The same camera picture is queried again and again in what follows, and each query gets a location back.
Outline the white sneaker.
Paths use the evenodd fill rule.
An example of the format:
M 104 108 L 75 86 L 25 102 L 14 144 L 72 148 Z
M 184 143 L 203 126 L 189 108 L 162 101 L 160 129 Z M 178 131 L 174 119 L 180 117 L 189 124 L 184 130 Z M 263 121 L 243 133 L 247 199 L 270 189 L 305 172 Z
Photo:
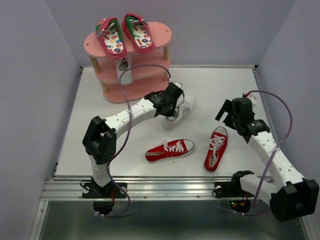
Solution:
M 129 85 L 133 81 L 131 66 L 133 55 L 128 54 L 126 57 L 115 61 L 117 80 L 121 85 Z
M 192 112 L 196 103 L 196 99 L 193 95 L 181 96 L 174 110 L 172 117 L 164 117 L 161 125 L 165 130 L 172 130 L 181 124 Z

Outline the pink patterned sandal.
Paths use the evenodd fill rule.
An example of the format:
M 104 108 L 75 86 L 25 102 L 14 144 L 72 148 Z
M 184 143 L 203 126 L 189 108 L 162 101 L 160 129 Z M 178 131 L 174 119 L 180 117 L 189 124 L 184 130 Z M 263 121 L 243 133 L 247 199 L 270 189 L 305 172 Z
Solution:
M 121 28 L 137 53 L 146 55 L 156 49 L 149 25 L 141 16 L 128 12 L 122 19 Z
M 127 55 L 122 29 L 116 17 L 100 20 L 95 27 L 95 36 L 108 58 L 119 60 Z

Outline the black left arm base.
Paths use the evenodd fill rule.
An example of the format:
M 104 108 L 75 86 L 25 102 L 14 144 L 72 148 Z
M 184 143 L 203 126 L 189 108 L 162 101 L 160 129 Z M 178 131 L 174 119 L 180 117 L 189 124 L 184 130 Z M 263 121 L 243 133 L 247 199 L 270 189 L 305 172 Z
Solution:
M 127 193 L 127 184 L 120 182 L 118 187 L 112 182 L 100 187 L 91 181 L 81 181 L 82 198 L 93 200 L 92 209 L 96 216 L 115 218 L 124 214 L 131 200 Z

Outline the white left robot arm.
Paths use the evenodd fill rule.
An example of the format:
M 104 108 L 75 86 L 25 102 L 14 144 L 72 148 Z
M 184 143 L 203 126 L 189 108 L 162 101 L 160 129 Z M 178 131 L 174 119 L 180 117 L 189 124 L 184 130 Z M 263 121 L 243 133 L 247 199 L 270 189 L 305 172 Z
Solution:
M 100 197 L 111 193 L 107 169 L 116 157 L 117 139 L 124 133 L 129 135 L 132 127 L 144 121 L 159 115 L 171 117 L 183 92 L 181 83 L 170 82 L 166 89 L 147 94 L 127 110 L 106 118 L 96 116 L 91 119 L 82 144 L 91 161 L 95 193 Z

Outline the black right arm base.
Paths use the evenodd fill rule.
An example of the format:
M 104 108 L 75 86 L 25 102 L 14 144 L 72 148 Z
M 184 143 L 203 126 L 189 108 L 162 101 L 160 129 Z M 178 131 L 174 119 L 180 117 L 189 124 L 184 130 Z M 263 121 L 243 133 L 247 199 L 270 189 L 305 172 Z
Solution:
M 217 199 L 227 199 L 229 208 L 235 214 L 254 216 L 257 213 L 249 213 L 251 210 L 251 197 L 253 195 L 239 187 L 234 187 L 230 181 L 217 181 L 214 183 L 212 196 Z

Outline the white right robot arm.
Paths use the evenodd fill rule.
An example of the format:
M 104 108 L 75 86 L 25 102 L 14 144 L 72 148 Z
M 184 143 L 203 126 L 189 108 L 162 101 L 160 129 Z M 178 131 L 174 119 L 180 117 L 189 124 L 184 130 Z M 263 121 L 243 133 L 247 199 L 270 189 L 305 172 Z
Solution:
M 237 171 L 230 181 L 218 181 L 212 195 L 236 198 L 248 193 L 270 207 L 280 222 L 312 215 L 316 210 L 320 187 L 314 179 L 306 179 L 276 145 L 270 128 L 262 119 L 255 119 L 253 103 L 247 97 L 225 100 L 215 119 L 223 114 L 223 123 L 236 130 L 257 153 L 273 183 L 268 183 L 250 170 Z

